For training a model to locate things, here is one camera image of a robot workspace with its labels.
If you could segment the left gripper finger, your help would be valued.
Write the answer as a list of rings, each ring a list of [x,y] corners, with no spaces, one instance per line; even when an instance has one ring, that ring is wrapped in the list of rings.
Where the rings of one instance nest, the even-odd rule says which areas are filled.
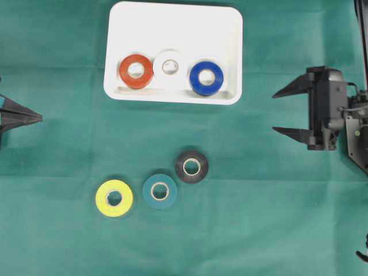
[[[8,130],[35,124],[43,120],[42,116],[27,116],[23,114],[2,114],[1,115],[1,133]]]
[[[1,94],[1,111],[12,113],[12,114],[21,114],[21,115],[30,116],[30,117],[37,117],[40,119],[43,118],[41,114],[27,107],[20,105],[19,103],[11,100],[10,98],[2,94]]]

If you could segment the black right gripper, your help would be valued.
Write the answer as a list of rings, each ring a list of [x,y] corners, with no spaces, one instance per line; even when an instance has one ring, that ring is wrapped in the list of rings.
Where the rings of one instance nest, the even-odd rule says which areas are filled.
[[[281,98],[297,94],[305,94],[309,91],[309,126],[313,130],[315,143],[309,145],[309,150],[336,150],[336,142],[339,132],[342,130],[330,130],[324,128],[321,120],[318,118],[317,111],[317,83],[319,82],[322,72],[329,67],[309,67],[305,74],[300,75],[295,80],[290,82],[287,86],[276,92],[272,98]],[[308,129],[282,128],[273,127],[276,132],[288,136],[299,143],[309,143],[311,132]]]

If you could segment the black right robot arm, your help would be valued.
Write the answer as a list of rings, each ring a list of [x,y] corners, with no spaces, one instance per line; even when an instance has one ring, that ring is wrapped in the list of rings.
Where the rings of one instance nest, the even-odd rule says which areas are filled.
[[[273,130],[307,145],[308,150],[336,150],[340,131],[349,115],[367,119],[367,91],[346,82],[341,71],[326,66],[309,67],[306,73],[273,95],[273,98],[308,95],[309,128],[273,127]]]

